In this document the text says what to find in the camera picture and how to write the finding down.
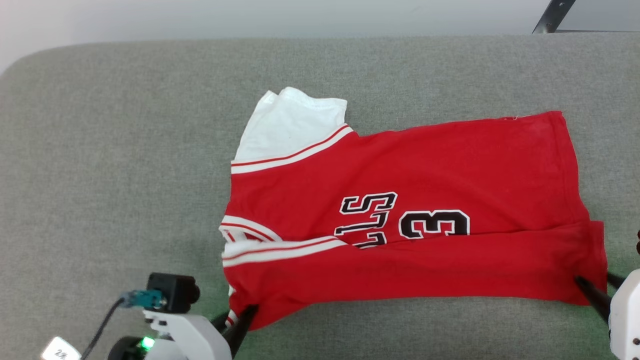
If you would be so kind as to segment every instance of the metal bracket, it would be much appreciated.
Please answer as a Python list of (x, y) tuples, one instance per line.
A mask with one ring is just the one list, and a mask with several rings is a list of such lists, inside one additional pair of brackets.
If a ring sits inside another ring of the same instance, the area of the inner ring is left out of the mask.
[(573, 3), (575, 3), (575, 0), (551, 0), (542, 17), (540, 17), (538, 25), (533, 29), (533, 33), (555, 33)]

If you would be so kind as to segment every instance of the blue connector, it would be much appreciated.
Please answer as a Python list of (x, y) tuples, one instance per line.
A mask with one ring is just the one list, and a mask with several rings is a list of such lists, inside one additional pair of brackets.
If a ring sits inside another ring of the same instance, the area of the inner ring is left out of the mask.
[(166, 299), (159, 290), (133, 290), (122, 293), (124, 302), (120, 307), (140, 306), (145, 309), (160, 309), (166, 305)]

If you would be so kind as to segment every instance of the gray couch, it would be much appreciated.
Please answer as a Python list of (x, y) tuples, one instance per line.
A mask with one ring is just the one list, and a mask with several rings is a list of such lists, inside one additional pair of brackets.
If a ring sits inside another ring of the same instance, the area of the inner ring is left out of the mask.
[[(563, 110), (610, 269), (640, 265), (640, 34), (94, 44), (0, 76), (0, 357), (81, 351), (150, 272), (226, 308), (217, 226), (255, 103), (290, 85), (349, 101), (361, 135)], [(120, 310), (92, 358), (151, 334)], [(248, 335), (238, 359), (612, 359), (590, 307), (523, 299), (319, 304)]]

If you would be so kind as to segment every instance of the jersey lettering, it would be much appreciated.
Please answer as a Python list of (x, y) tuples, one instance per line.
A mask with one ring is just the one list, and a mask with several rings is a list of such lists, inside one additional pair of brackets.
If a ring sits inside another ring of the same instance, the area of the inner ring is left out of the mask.
[[(372, 221), (338, 226), (333, 234), (343, 235), (353, 231), (382, 229), (387, 224), (389, 212), (394, 208), (396, 199), (395, 192), (367, 194), (362, 197), (362, 200), (359, 196), (345, 197), (340, 206), (341, 214), (362, 214), (373, 211), (374, 213), (370, 216)], [(450, 224), (451, 230), (442, 231), (443, 223)], [(469, 216), (461, 210), (406, 211), (398, 221), (398, 231), (407, 239), (423, 239), (424, 233), (444, 233), (446, 236), (469, 235)], [(365, 249), (387, 243), (387, 237), (382, 231), (366, 235), (369, 241), (355, 243), (353, 246)]]

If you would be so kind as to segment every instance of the green light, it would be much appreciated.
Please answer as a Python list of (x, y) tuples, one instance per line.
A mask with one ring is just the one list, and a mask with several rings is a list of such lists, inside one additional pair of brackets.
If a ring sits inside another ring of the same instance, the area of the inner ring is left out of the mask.
[(152, 338), (144, 337), (140, 342), (140, 347), (145, 349), (146, 351), (149, 351), (149, 349), (151, 349), (155, 343), (156, 341)]

